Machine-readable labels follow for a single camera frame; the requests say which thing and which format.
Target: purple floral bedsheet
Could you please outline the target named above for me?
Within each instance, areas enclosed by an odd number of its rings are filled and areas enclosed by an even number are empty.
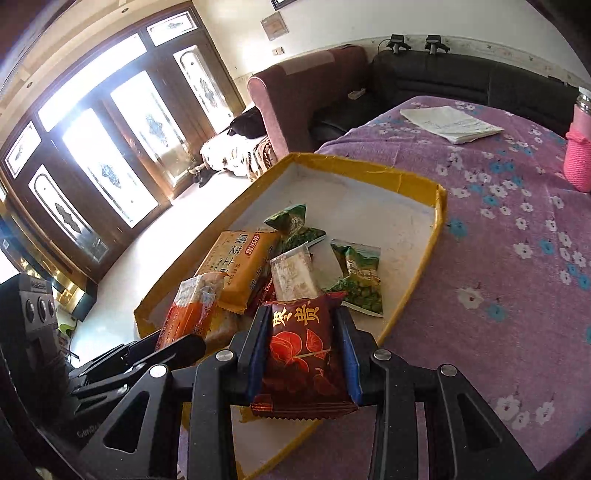
[[[505,132],[455,146],[399,113],[443,105]],[[529,120],[428,96],[319,150],[447,189],[447,226],[385,346],[414,365],[458,366],[538,469],[591,426],[591,198],[564,179],[565,152]],[[374,418],[325,422],[263,478],[367,478]]]

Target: wall trim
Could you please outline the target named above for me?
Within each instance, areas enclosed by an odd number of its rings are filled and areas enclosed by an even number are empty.
[[[359,45],[368,53],[368,58],[371,60],[378,52],[378,45],[382,40],[386,40],[389,37],[374,37],[374,38],[363,38],[361,40],[351,41],[354,45]],[[423,51],[425,46],[425,39],[427,38],[427,34],[414,34],[414,35],[405,35],[404,38],[406,42],[413,48],[413,50]],[[506,63],[509,65],[513,65],[515,67],[520,67],[525,70],[529,70],[534,73],[538,73],[545,77],[551,76],[562,80],[563,82],[569,83],[575,87],[586,87],[590,88],[591,84],[585,82],[579,76],[575,75],[568,70],[549,62],[541,57],[536,55],[532,55],[531,53],[527,53],[524,50],[519,50],[517,48],[511,48],[506,45],[501,45],[498,43],[487,42],[483,40],[475,40],[474,38],[465,38],[465,37],[450,37],[445,36],[443,37],[443,43],[450,47],[451,53],[456,53],[460,55],[470,55],[473,57],[480,57],[483,59],[495,60],[500,61],[502,63]],[[315,50],[310,50],[305,53],[301,53],[298,55],[293,56],[281,56],[277,58],[277,61],[283,61],[294,57],[300,57],[302,55],[306,55],[308,53],[313,53],[315,51],[326,50],[327,48],[338,47],[339,45],[331,45],[328,47],[317,48]],[[383,43],[381,49],[383,50],[386,46],[386,42]],[[249,72],[245,75],[241,75],[239,77],[234,78],[234,83],[236,83],[236,87],[238,91],[242,95],[245,104],[249,104],[251,102],[251,98],[248,95],[248,90],[246,88],[248,84],[248,80],[253,75],[257,74],[257,72]]]

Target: window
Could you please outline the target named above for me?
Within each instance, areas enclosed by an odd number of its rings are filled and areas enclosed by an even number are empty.
[[[97,263],[108,247],[66,198],[44,165],[29,183],[33,195],[72,241]]]
[[[72,122],[63,141],[90,181],[130,227],[158,206],[92,109]]]
[[[12,178],[17,178],[17,175],[25,166],[25,163],[27,163],[29,157],[33,155],[33,152],[40,143],[41,138],[39,137],[33,122],[29,122],[6,157],[6,165],[8,165],[10,173],[12,173]]]
[[[172,40],[184,33],[196,30],[197,25],[191,18],[189,12],[174,15],[161,20],[154,25],[148,27],[148,35],[154,42],[154,45],[162,45],[168,40]]]
[[[8,248],[8,241],[3,240],[2,247],[6,250]],[[11,264],[4,251],[0,250],[0,283],[6,282],[6,280],[12,278],[17,273],[18,270]]]
[[[39,118],[46,131],[51,131],[94,87],[146,53],[138,34],[132,35],[103,52],[77,72],[39,109]]]
[[[222,132],[234,118],[226,98],[196,45],[174,54],[174,59],[191,86],[216,133]]]
[[[146,72],[132,77],[111,98],[150,158],[174,187],[191,167],[186,139]]]

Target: paper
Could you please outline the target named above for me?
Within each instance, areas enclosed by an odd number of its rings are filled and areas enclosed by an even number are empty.
[[[400,110],[415,125],[453,144],[472,142],[504,131],[450,106]]]

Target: green snack bag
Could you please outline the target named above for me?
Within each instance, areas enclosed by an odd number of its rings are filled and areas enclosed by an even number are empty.
[[[265,224],[278,230],[283,235],[282,253],[288,252],[303,244],[308,247],[324,240],[326,232],[318,228],[304,226],[306,221],[306,206],[293,205],[265,220]]]
[[[383,317],[378,277],[380,249],[342,240],[332,240],[330,246],[345,277],[328,291],[345,291],[343,305],[373,317]]]

